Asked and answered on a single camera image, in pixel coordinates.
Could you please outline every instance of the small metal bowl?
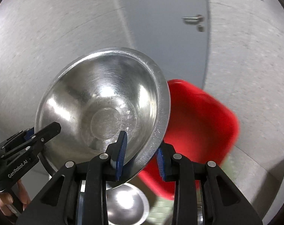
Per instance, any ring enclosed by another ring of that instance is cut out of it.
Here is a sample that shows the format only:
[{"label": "small metal bowl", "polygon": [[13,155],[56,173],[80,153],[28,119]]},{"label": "small metal bowl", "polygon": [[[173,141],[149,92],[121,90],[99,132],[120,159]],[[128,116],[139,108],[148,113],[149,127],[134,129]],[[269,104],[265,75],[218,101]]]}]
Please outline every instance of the small metal bowl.
[{"label": "small metal bowl", "polygon": [[67,161],[82,163],[105,152],[127,132],[125,166],[116,187],[133,178],[159,147],[169,120],[170,94],[152,59],[128,48],[107,48],[66,66],[39,104],[35,131],[53,121],[61,133],[39,155],[53,175]]},{"label": "small metal bowl", "polygon": [[106,192],[106,207],[111,225],[140,225],[149,214],[146,196],[128,183]]}]

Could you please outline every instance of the finger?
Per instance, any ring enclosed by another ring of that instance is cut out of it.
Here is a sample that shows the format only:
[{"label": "finger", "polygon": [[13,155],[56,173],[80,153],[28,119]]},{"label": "finger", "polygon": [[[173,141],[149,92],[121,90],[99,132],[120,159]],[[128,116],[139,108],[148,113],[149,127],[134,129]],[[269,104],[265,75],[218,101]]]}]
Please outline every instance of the finger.
[{"label": "finger", "polygon": [[0,194],[0,210],[6,216],[11,216],[11,210],[6,206],[13,203],[13,198],[10,194]]},{"label": "finger", "polygon": [[17,182],[18,184],[18,188],[19,188],[19,199],[23,204],[27,204],[30,202],[30,198],[29,195],[24,187],[24,185],[22,184],[21,180],[19,180]]}]

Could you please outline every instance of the door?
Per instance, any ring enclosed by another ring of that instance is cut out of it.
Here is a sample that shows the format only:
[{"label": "door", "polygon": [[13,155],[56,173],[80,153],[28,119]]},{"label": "door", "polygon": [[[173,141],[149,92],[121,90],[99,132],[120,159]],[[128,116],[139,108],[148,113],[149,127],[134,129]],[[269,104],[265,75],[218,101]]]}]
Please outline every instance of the door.
[{"label": "door", "polygon": [[[202,87],[208,59],[208,1],[121,1],[135,49],[152,58],[167,79],[180,78]],[[203,16],[202,22],[183,19],[197,15]]]}]

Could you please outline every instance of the red basin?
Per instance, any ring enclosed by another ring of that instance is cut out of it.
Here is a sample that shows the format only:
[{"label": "red basin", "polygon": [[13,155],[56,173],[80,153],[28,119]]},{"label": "red basin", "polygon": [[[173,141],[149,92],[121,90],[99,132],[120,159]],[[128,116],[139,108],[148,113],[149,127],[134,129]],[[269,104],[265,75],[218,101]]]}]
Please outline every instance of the red basin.
[{"label": "red basin", "polygon": [[[168,81],[171,113],[164,141],[191,161],[220,165],[239,133],[236,116],[198,87],[179,79]],[[158,196],[174,199],[174,182],[164,182],[156,158],[139,173],[139,178]]]}]

